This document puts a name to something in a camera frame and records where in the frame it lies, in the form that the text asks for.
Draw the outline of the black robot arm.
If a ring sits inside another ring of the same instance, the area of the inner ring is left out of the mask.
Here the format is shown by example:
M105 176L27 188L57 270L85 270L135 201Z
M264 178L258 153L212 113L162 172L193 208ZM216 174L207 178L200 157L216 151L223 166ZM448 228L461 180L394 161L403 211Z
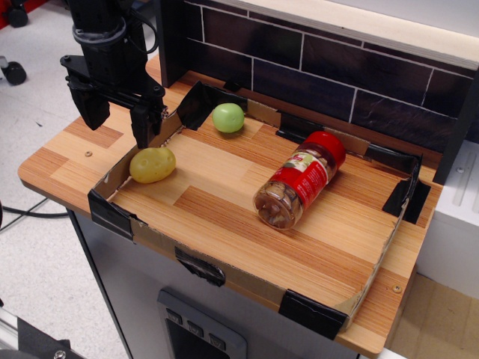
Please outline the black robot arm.
M132 133L144 149L160 133L165 89L146 71L144 27L151 23L132 1L69 1L73 37L82 54L65 55L67 85L86 125L98 129L112 103L130 112Z

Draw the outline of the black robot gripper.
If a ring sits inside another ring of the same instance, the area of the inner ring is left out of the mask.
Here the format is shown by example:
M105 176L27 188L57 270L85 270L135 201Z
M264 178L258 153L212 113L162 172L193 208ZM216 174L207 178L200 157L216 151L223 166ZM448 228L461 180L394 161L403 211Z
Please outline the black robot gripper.
M132 133L139 149L160 133L165 90L146 71L144 35L122 36L112 44L82 45L82 55L65 55L67 84L85 124L97 130L110 115L110 103L131 109Z

